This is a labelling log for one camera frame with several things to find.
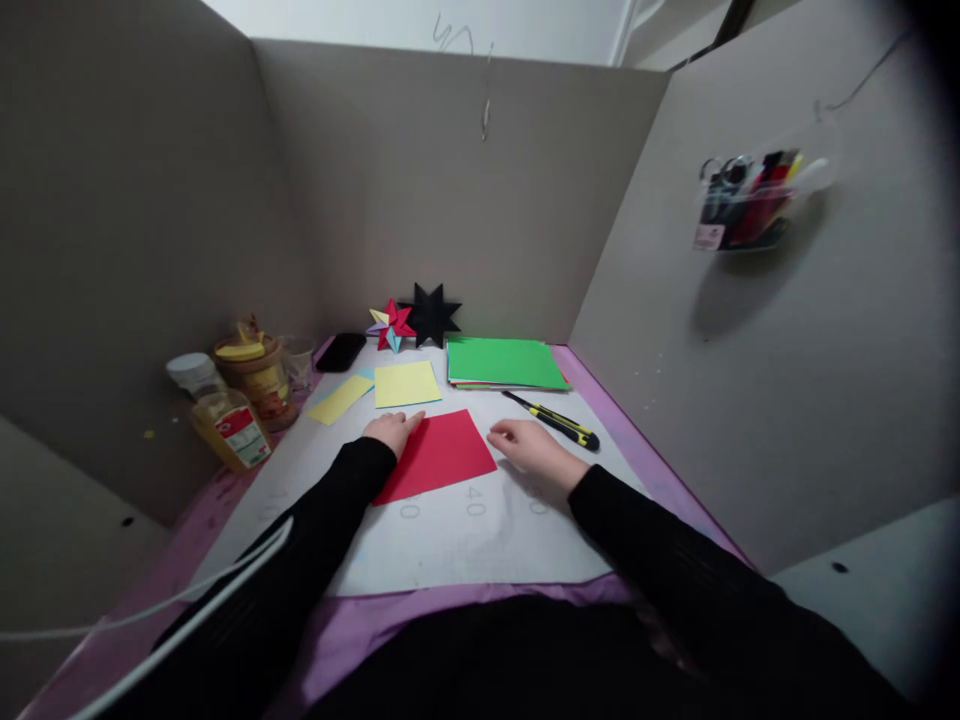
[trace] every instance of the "person's left hand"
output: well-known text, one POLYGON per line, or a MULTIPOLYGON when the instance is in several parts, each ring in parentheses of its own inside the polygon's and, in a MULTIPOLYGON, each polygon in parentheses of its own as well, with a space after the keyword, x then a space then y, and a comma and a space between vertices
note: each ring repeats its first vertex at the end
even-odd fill
POLYGON ((363 429, 363 437, 372 437, 379 440, 393 450, 393 454, 399 460, 400 456, 403 455, 403 448, 407 445, 407 438, 410 437, 410 433, 417 429, 417 425, 423 420, 424 415, 426 413, 423 410, 410 419, 407 419, 404 413, 381 415, 363 429))

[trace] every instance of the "paper stack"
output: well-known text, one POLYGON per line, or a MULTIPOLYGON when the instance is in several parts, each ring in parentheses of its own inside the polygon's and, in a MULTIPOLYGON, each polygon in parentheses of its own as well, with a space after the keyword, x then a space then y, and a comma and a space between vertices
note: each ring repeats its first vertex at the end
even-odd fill
POLYGON ((461 390, 569 390, 538 340, 447 338, 447 380, 461 390))

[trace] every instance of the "smartphone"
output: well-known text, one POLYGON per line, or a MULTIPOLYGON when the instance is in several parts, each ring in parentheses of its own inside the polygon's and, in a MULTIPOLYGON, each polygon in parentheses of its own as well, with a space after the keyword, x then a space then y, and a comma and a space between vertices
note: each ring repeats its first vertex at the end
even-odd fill
POLYGON ((366 342, 366 336, 360 333, 340 333, 317 360, 317 371, 346 372, 366 342))

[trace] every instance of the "black sleeve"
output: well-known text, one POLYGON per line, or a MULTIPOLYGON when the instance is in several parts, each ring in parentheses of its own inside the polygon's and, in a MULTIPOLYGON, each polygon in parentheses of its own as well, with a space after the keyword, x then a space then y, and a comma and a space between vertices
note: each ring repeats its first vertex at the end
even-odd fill
MULTIPOLYGON (((289 674, 304 625, 343 562, 367 506, 396 464, 393 451, 379 440, 344 445, 323 479, 244 555, 292 516, 283 548, 103 717, 260 718, 289 674)), ((213 585, 155 647, 232 578, 213 585)))
POLYGON ((785 707, 860 717, 906 709, 837 628, 599 465, 569 504, 713 684, 774 715, 785 707))

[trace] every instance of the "scissors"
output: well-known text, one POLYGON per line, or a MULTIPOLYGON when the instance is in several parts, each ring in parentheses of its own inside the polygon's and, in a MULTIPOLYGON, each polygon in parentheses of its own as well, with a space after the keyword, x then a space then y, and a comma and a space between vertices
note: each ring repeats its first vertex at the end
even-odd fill
POLYGON ((742 211, 734 198, 741 194, 752 166, 749 155, 737 155, 726 162, 710 158, 700 166, 700 182, 709 186, 700 215, 701 223, 725 225, 731 213, 742 211))

